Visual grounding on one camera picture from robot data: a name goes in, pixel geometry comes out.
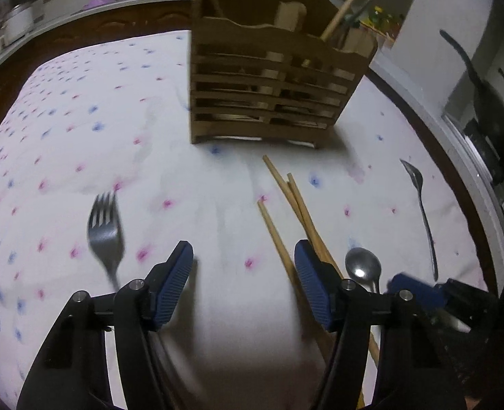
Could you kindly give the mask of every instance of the fork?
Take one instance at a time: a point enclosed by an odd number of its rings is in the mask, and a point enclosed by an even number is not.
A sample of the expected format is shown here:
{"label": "fork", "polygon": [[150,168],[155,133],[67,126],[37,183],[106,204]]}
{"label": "fork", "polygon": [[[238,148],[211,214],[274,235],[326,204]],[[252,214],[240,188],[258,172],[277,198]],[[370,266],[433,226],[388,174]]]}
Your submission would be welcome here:
{"label": "fork", "polygon": [[119,291],[121,286],[116,273],[123,259],[125,244],[115,193],[112,196],[109,192],[96,196],[89,216],[87,240],[91,251],[104,265],[112,286]]}

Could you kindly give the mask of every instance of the green object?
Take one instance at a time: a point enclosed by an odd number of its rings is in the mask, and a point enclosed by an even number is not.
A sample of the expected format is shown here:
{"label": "green object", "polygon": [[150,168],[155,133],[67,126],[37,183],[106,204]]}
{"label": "green object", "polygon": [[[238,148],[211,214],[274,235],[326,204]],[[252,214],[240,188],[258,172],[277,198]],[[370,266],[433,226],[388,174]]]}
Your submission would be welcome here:
{"label": "green object", "polygon": [[383,22],[384,14],[383,9],[379,6],[375,6],[369,11],[369,22],[375,29],[381,28],[381,23]]}

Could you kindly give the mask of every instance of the white tablecloth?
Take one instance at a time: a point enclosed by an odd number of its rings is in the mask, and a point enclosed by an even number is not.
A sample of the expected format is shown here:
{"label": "white tablecloth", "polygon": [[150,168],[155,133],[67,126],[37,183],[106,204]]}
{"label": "white tablecloth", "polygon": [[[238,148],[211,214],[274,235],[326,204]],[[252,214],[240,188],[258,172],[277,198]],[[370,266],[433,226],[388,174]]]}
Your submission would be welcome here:
{"label": "white tablecloth", "polygon": [[[485,288],[453,192],[403,114],[363,79],[336,132],[312,150],[258,141],[188,140],[187,31],[67,53],[39,67],[0,126],[0,396],[15,407],[29,368],[76,290],[111,292],[86,241],[95,196],[116,189],[122,284],[143,278],[180,240],[198,259],[160,332],[167,369],[190,408],[305,409],[324,363],[302,336],[292,288],[256,201],[291,254],[305,237],[261,160],[292,172],[332,255],[360,245],[381,287],[406,271],[432,282],[417,193],[399,158],[423,173],[440,282]],[[107,350],[115,376],[113,344]],[[373,391],[371,359],[366,401]],[[122,404],[120,391],[114,392]]]}

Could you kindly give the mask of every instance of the table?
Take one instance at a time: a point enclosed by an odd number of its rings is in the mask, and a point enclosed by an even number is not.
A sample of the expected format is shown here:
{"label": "table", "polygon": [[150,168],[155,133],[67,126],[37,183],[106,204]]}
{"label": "table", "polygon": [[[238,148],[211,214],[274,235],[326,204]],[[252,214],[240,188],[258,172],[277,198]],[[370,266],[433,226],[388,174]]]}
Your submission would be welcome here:
{"label": "table", "polygon": [[[417,193],[398,161],[423,173],[423,202],[448,277],[485,289],[453,192],[403,114],[364,78],[323,150],[289,143],[188,139],[189,32],[127,39],[40,66],[0,125],[0,396],[14,408],[49,328],[76,290],[111,292],[86,241],[98,193],[117,190],[122,284],[143,278],[180,240],[192,271],[159,335],[190,408],[307,408],[324,369],[302,337],[291,285],[256,201],[286,247],[305,237],[261,156],[292,172],[343,267],[353,246],[432,283]],[[107,358],[117,380],[113,343]],[[375,367],[368,359],[366,402]],[[123,406],[114,393],[114,403]]]}

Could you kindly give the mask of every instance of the metal spoon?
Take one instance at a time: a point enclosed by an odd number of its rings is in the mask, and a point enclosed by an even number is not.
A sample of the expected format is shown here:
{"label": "metal spoon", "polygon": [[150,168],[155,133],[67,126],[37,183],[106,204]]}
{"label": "metal spoon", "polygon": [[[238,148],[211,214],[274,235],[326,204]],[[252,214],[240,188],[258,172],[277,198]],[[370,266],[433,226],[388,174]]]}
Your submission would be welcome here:
{"label": "metal spoon", "polygon": [[400,159],[401,163],[406,168],[409,176],[411,177],[411,183],[415,186],[417,190],[417,195],[419,196],[419,208],[421,209],[421,215],[423,218],[423,223],[426,228],[426,235],[429,239],[429,248],[430,248],[430,260],[432,263],[432,274],[434,276],[434,282],[438,281],[438,263],[436,261],[436,251],[434,251],[434,240],[432,239],[432,233],[430,232],[429,221],[426,219],[425,207],[422,204],[421,198],[421,189],[422,189],[422,174],[417,168],[415,168],[411,163],[406,162],[405,160]]}
{"label": "metal spoon", "polygon": [[345,267],[353,281],[373,286],[373,291],[379,294],[381,263],[374,253],[357,246],[349,250],[345,256]]}

